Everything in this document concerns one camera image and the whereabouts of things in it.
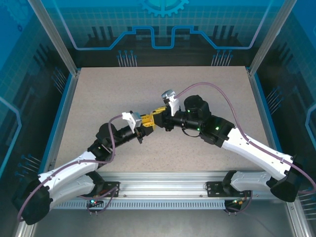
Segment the work surface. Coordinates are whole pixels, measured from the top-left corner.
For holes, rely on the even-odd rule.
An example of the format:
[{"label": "work surface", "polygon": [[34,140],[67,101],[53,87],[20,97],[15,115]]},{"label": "work surface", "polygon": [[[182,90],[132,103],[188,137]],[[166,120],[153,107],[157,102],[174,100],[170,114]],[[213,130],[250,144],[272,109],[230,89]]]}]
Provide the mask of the work surface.
[{"label": "work surface", "polygon": [[[231,100],[245,133],[267,145],[245,67],[133,67],[82,68],[67,119],[55,167],[81,155],[96,139],[99,127],[122,112],[148,114],[164,105],[161,94],[173,89],[179,94],[191,84],[207,81],[220,87]],[[214,88],[199,86],[180,97],[198,94],[207,101],[212,114],[235,123],[232,112]],[[127,125],[115,120],[117,129]],[[100,171],[170,172],[257,170],[241,156],[184,135],[157,129],[143,144],[134,139],[117,148],[112,163]]]}]

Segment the purple cable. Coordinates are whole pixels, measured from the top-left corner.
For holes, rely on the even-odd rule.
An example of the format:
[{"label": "purple cable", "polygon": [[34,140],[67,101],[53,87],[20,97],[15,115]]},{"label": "purple cable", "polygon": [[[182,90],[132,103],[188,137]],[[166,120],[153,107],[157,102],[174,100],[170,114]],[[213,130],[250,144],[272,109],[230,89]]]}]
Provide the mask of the purple cable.
[{"label": "purple cable", "polygon": [[112,201],[112,199],[113,199],[113,197],[114,197],[114,195],[115,195],[117,189],[118,189],[117,187],[114,187],[114,188],[112,188],[111,190],[109,190],[108,192],[106,192],[105,194],[103,194],[102,196],[99,196],[99,197],[97,197],[97,198],[94,198],[94,200],[99,200],[99,199],[101,199],[101,198],[107,196],[108,194],[112,193],[110,200],[109,200],[108,203],[105,205],[105,207],[103,207],[102,210],[93,212],[93,211],[91,211],[91,210],[89,209],[89,207],[87,206],[87,211],[90,212],[90,214],[91,214],[91,213],[97,214],[97,213],[102,213],[102,212],[104,212],[104,211],[109,207],[109,205],[110,205],[110,203],[111,203],[111,201]]},{"label": "purple cable", "polygon": [[79,161],[74,161],[74,162],[71,162],[63,167],[61,167],[60,169],[56,170],[54,173],[52,173],[49,177],[47,177],[41,184],[39,184],[31,193],[30,195],[25,199],[23,205],[21,206],[20,210],[19,210],[19,213],[18,213],[18,216],[17,216],[17,220],[18,222],[21,222],[23,221],[23,219],[21,218],[22,217],[22,213],[26,207],[26,205],[28,204],[28,202],[30,201],[30,199],[34,196],[34,194],[41,188],[44,186],[45,183],[47,183],[49,180],[52,180],[52,178],[54,176],[56,176],[59,172],[61,172],[62,170],[74,165],[74,164],[81,164],[82,162],[83,163],[99,163],[99,164],[108,164],[110,162],[113,161],[114,159],[114,156],[115,156],[115,141],[114,141],[114,136],[113,136],[113,133],[112,133],[112,128],[111,128],[111,122],[115,119],[118,119],[122,117],[122,115],[118,115],[118,116],[115,116],[114,118],[110,119],[109,121],[109,131],[110,131],[110,137],[111,137],[111,142],[112,142],[112,156],[110,158],[109,161],[97,161],[97,160],[79,160]]},{"label": "purple cable", "polygon": [[250,191],[250,198],[249,198],[249,201],[247,202],[246,206],[242,210],[238,210],[238,209],[234,208],[235,211],[237,210],[237,213],[243,213],[245,210],[247,210],[251,204],[252,198],[253,198],[252,191]]},{"label": "purple cable", "polygon": [[310,181],[310,183],[311,183],[312,186],[313,186],[313,190],[311,190],[311,191],[299,191],[298,193],[300,193],[300,194],[312,194],[312,193],[315,193],[315,192],[316,192],[316,183],[314,182],[314,180],[313,180],[305,171],[303,171],[301,168],[297,167],[296,165],[294,165],[294,164],[288,162],[287,160],[283,160],[281,157],[278,157],[278,156],[276,156],[275,154],[272,154],[271,152],[269,152],[269,151],[267,151],[267,150],[265,150],[265,149],[259,147],[258,145],[256,145],[255,143],[253,143],[252,141],[250,141],[250,140],[247,138],[246,134],[243,132],[243,129],[241,128],[241,125],[240,125],[240,123],[239,123],[239,120],[237,119],[237,114],[236,114],[236,112],[235,112],[235,110],[234,110],[233,105],[231,104],[231,102],[230,102],[229,98],[227,97],[227,95],[226,95],[226,94],[222,91],[222,89],[219,88],[218,86],[216,86],[216,85],[214,85],[214,84],[212,84],[212,83],[209,83],[209,82],[199,82],[199,83],[195,83],[195,84],[189,86],[188,88],[186,88],[185,90],[183,90],[180,94],[176,95],[174,98],[175,98],[175,99],[176,99],[176,98],[179,98],[181,95],[183,95],[184,93],[186,93],[188,90],[192,89],[193,87],[199,86],[199,85],[209,85],[209,86],[211,86],[211,87],[217,89],[217,90],[222,94],[222,96],[223,96],[223,97],[225,98],[225,100],[227,101],[229,107],[231,108],[231,111],[232,111],[232,113],[233,113],[234,119],[235,119],[235,121],[236,121],[236,126],[237,126],[237,128],[240,130],[240,133],[241,133],[242,137],[243,137],[249,144],[251,144],[251,145],[254,146],[255,148],[261,150],[262,152],[264,152],[264,153],[266,153],[266,154],[268,154],[268,155],[270,155],[270,156],[272,156],[272,157],[274,157],[274,158],[280,160],[281,162],[283,162],[283,163],[285,163],[285,164],[288,164],[289,166],[293,167],[294,169],[296,169],[297,171],[299,171],[301,174],[303,174],[303,175],[305,176],[305,178],[307,178],[307,179]]}]

